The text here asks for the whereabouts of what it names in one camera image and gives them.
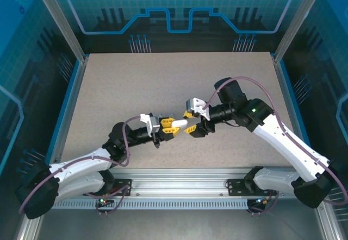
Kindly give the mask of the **white earbud charging case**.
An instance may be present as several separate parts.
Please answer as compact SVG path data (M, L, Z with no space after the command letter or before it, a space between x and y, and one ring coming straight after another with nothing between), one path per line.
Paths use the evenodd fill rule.
M188 121L186 119L178 119L174 120L171 123L172 128L180 128L180 129L185 129L188 125Z

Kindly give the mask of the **small controller board with LED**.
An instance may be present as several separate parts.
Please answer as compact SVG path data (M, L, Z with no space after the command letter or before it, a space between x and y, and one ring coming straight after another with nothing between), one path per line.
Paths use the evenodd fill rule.
M112 208L114 207L114 200L113 199L106 199L106 198L100 198L96 200L96 207L98 209L100 208Z
M257 198L257 199L249 199L247 201L247 204L248 204L248 207L251 208L251 207L260 207L260 206L264 206L266 205L268 202L270 202L272 200L272 196L264 196L262 198Z

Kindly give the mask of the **aluminium side frame rail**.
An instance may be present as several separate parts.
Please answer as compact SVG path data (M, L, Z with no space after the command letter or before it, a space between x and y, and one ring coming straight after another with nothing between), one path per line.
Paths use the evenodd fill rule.
M293 127L293 132L307 145L311 146L285 64L282 59L279 62L277 62L274 58L272 58L272 60L281 87L285 105L287 107L290 122Z
M47 164L61 161L61 156L64 151L64 146L76 106L79 90L82 84L86 66L88 64L88 58L89 57L87 56L84 62L79 62L77 60L73 68L57 123L54 128L52 139L47 150L45 158L45 162Z

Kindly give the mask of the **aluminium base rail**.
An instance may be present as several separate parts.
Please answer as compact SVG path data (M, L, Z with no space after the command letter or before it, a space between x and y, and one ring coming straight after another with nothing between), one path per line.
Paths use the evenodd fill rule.
M240 198L230 197L228 179L244 179L251 168L113 168L117 179L132 179L131 197L141 198ZM291 168L263 168L256 174L261 190L276 190L284 198L294 198L291 182L299 178Z

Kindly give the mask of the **aluminium frame post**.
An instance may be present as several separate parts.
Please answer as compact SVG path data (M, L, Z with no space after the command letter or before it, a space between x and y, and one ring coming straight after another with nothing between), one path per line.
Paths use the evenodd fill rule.
M80 63L85 63L85 53L82 50L72 28L69 25L68 20L66 19L62 9L60 8L57 0L42 0L52 18L54 19L56 25L61 31L65 41L68 46L71 48L74 56Z
M295 13L291 23L286 30L283 38L281 39L275 53L274 53L274 63L280 64L283 56L285 55L287 49L295 38L298 30L302 26L304 20L308 16L313 4L316 0L302 0L297 12Z

